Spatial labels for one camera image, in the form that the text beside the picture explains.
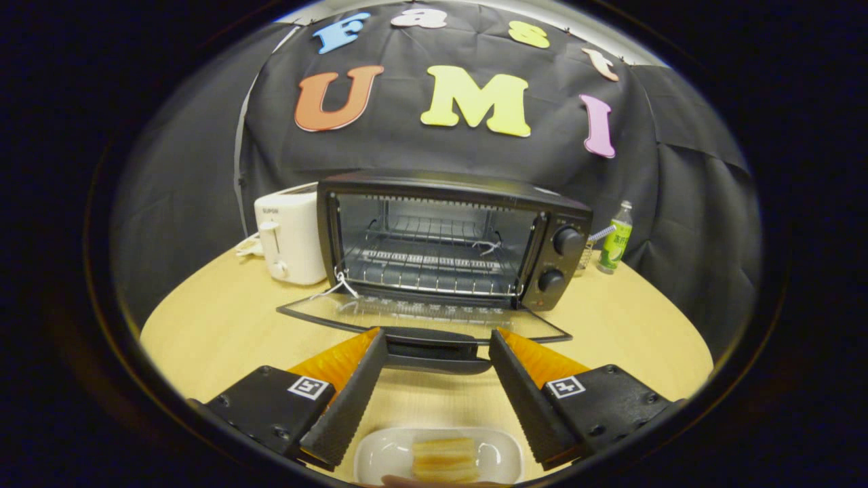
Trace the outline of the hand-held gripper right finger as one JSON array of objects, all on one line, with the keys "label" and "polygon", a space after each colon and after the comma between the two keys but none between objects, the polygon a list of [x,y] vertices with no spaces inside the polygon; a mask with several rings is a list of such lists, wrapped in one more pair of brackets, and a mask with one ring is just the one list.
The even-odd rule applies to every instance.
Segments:
[{"label": "hand-held gripper right finger", "polygon": [[682,404],[619,365],[592,369],[503,328],[491,333],[489,356],[534,460],[545,470],[610,450]]}]

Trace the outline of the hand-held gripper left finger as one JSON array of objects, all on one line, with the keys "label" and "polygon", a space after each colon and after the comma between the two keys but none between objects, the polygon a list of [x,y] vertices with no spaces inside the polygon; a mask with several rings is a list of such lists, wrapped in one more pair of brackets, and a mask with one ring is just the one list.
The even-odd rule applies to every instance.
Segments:
[{"label": "hand-held gripper left finger", "polygon": [[374,328],[288,370],[261,365],[211,401],[189,399],[189,405],[237,439],[334,470],[359,429],[387,356],[387,336]]}]

